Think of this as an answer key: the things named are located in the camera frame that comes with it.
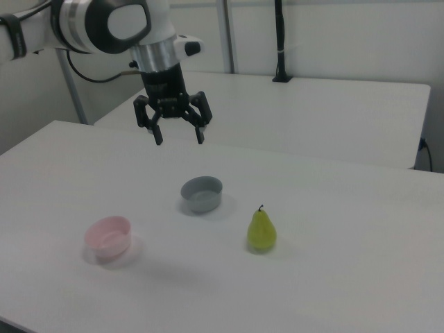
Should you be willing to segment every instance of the green pear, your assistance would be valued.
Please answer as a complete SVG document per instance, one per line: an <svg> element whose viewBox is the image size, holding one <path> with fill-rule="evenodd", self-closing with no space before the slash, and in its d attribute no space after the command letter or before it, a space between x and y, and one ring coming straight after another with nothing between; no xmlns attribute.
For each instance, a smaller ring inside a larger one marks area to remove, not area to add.
<svg viewBox="0 0 444 333"><path fill-rule="evenodd" d="M253 214L248 226L247 240L250 246L260 250L270 248L276 242L276 229L261 207Z"/></svg>

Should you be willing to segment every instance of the table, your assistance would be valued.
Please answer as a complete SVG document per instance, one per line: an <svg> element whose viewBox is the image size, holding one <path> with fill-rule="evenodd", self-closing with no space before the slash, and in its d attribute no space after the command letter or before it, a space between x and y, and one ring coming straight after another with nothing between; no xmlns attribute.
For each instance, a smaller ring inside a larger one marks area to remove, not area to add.
<svg viewBox="0 0 444 333"><path fill-rule="evenodd" d="M184 73L214 118L209 143L408 169L415 164L430 87L404 83ZM96 126L145 132L128 99ZM196 141L183 120L162 119L164 140Z"/></svg>
<svg viewBox="0 0 444 333"><path fill-rule="evenodd" d="M203 174L223 201L196 216ZM37 333L442 332L444 178L53 122L0 156L0 317ZM264 204L266 254L246 247ZM133 243L98 262L96 220Z"/></svg>

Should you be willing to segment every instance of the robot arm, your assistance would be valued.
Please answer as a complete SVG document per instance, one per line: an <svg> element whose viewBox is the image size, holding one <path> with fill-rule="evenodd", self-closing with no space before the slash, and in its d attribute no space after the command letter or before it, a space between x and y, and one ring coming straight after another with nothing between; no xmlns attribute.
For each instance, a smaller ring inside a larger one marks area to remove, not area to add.
<svg viewBox="0 0 444 333"><path fill-rule="evenodd" d="M203 92L188 95L180 68L180 61L201 52L203 43L176 35L167 0L48 0L0 19L0 64L45 48L111 54L129 50L148 94L134 102L137 124L161 144L160 118L183 118L203 142L212 113ZM154 111L152 119L146 106Z"/></svg>

